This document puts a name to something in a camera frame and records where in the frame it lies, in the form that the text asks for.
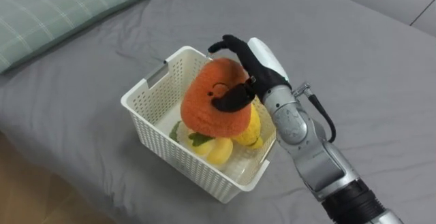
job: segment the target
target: orange plush toy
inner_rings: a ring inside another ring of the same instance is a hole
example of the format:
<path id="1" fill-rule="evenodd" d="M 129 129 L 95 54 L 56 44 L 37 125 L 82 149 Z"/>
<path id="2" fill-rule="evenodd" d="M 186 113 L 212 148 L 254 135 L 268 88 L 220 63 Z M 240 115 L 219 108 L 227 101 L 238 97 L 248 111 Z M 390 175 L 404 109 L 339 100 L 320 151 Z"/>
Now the orange plush toy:
<path id="1" fill-rule="evenodd" d="M 236 61 L 219 58 L 207 63 L 191 83 L 181 104 L 181 117 L 186 126 L 202 135 L 231 138 L 249 126 L 251 106 L 237 112 L 221 112 L 212 106 L 214 97 L 244 83 L 247 75 Z"/>

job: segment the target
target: robotic arm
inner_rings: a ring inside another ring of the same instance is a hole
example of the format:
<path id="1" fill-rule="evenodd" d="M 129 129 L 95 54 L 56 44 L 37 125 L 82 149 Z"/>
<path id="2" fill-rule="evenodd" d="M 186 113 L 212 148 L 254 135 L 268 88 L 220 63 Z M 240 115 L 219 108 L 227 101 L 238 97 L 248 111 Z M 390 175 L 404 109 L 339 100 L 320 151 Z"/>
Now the robotic arm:
<path id="1" fill-rule="evenodd" d="M 268 46 L 257 38 L 247 43 L 224 35 L 208 52 L 228 48 L 235 52 L 249 79 L 212 104 L 223 112 L 245 107 L 257 95 L 277 128 L 278 143 L 290 154 L 307 188 L 336 224 L 403 224 L 367 187 L 347 159 L 331 142 L 336 130 L 317 97 L 305 83 L 292 90 L 286 72 Z M 309 117 L 298 97 L 308 97 L 330 125 L 332 137 Z"/>

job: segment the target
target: bed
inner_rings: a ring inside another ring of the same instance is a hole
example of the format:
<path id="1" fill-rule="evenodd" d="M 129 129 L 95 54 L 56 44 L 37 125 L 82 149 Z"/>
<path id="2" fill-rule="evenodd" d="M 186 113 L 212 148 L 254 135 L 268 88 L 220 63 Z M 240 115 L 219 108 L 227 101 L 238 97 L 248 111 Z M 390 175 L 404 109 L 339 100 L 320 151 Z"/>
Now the bed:
<path id="1" fill-rule="evenodd" d="M 121 96 L 226 33 L 262 39 L 294 86 L 312 84 L 386 207 L 435 222 L 436 39 L 348 0 L 141 0 L 0 76 L 0 130 L 117 223 L 329 223 L 278 145 L 223 205 L 139 142 Z"/>

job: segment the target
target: green checkered pillowcase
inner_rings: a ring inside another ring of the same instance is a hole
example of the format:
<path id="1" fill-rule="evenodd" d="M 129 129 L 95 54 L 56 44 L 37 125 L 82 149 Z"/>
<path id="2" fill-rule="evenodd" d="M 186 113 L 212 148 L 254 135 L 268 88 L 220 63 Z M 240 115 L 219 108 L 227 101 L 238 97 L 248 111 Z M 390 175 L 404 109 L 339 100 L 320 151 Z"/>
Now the green checkered pillowcase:
<path id="1" fill-rule="evenodd" d="M 0 72 L 134 0 L 0 0 Z"/>

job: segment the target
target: basket handle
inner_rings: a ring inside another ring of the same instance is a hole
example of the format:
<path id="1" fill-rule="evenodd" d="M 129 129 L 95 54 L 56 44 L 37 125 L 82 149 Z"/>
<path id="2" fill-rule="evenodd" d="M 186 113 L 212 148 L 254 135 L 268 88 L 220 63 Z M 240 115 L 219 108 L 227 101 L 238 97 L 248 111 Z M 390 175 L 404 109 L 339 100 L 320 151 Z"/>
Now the basket handle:
<path id="1" fill-rule="evenodd" d="M 159 82 L 169 72 L 168 62 L 161 62 L 153 71 L 145 76 L 145 82 L 149 89 Z"/>

